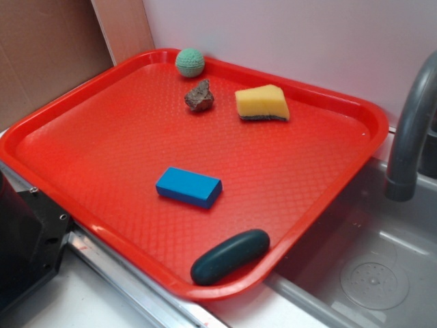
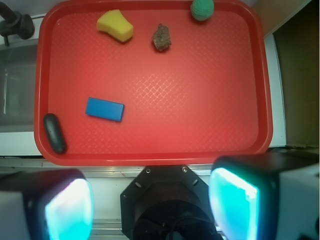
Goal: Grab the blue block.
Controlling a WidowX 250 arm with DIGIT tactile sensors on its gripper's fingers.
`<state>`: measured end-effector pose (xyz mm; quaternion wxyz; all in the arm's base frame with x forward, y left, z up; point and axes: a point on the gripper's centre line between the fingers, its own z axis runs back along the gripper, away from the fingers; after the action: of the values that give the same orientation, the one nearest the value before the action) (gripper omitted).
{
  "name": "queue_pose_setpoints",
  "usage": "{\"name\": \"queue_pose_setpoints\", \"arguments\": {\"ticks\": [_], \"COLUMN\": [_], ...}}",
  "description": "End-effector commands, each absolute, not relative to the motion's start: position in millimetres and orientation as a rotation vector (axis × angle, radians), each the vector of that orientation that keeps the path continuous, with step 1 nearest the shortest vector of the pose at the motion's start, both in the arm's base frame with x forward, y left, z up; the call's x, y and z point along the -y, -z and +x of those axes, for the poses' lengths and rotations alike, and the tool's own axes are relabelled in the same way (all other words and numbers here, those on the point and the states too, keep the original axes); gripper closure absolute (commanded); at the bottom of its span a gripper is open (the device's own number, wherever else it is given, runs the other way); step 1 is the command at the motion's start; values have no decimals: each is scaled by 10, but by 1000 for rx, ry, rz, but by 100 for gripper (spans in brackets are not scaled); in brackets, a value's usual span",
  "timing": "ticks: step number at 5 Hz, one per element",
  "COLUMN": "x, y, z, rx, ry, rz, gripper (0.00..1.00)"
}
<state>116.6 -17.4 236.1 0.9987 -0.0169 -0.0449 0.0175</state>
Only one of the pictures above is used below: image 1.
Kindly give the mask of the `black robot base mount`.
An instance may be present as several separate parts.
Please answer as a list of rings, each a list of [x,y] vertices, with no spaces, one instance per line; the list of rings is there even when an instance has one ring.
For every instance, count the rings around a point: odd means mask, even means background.
[[[41,191],[15,191],[1,174],[1,315],[59,272],[70,214]]]

